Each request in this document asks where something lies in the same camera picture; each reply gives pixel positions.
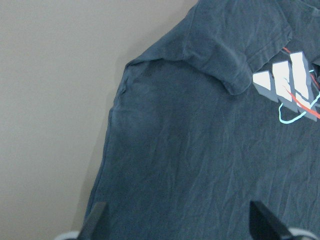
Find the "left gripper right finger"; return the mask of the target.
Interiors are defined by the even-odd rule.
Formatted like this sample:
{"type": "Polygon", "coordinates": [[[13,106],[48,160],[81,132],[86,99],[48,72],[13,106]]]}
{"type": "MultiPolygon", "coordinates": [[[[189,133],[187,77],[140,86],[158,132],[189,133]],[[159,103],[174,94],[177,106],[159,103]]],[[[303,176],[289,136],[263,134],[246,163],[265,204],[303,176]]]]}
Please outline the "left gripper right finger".
{"type": "Polygon", "coordinates": [[[249,233],[253,240],[294,239],[289,229],[261,201],[250,201],[249,233]]]}

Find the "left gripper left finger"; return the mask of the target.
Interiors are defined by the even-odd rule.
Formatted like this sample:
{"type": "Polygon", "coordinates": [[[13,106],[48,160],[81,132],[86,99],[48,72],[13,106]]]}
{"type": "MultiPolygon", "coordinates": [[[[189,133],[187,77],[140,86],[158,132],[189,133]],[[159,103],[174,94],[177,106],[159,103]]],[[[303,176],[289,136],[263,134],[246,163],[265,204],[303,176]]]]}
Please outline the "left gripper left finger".
{"type": "Polygon", "coordinates": [[[100,238],[99,230],[104,217],[107,216],[107,203],[97,202],[77,236],[78,240],[98,240],[100,238]]]}

